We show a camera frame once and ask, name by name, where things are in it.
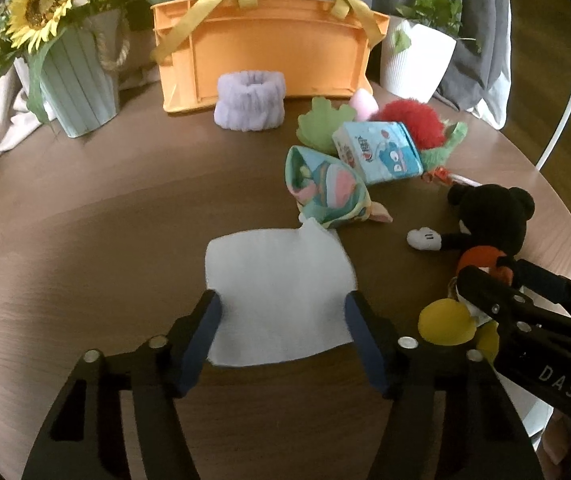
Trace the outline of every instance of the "potted plant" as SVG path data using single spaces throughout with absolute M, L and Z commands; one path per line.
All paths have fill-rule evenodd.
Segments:
M 381 49 L 381 85 L 401 98 L 422 103 L 437 90 L 460 38 L 461 0 L 412 0 L 398 6 Z
M 28 108 L 48 121 L 44 97 L 69 137 L 118 112 L 117 70 L 130 48 L 125 7 L 134 0 L 9 0 L 0 5 L 0 76 L 17 57 L 30 70 Z

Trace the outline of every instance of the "white napkin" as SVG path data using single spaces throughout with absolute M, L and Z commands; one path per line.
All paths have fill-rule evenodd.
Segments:
M 352 341 L 343 314 L 357 288 L 339 237 L 314 219 L 299 229 L 265 229 L 212 240 L 206 282 L 224 315 L 210 349 L 218 366 L 309 357 Z

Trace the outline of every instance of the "green plush toy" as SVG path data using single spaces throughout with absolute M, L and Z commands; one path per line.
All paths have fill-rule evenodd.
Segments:
M 312 98 L 312 110 L 299 116 L 298 139 L 309 148 L 327 155 L 337 155 L 332 134 L 343 123 L 355 120 L 357 111 L 349 105 L 341 105 L 339 109 L 332 107 L 332 102 L 325 97 Z
M 446 140 L 443 146 L 419 152 L 424 171 L 433 171 L 444 166 L 454 148 L 465 139 L 467 133 L 468 125 L 465 123 L 456 123 L 448 126 L 445 130 Z

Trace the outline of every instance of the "white glove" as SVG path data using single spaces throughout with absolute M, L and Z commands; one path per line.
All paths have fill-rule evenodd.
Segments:
M 407 240 L 410 247 L 414 247 L 419 251 L 441 250 L 441 235 L 429 227 L 412 229 L 408 233 Z

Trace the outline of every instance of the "white flower pot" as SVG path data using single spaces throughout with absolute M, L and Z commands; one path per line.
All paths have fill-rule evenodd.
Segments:
M 397 29 L 408 34 L 412 45 L 393 56 Z M 391 16 L 381 48 L 381 86 L 401 98 L 427 103 L 443 79 L 455 46 L 456 40 L 443 32 Z

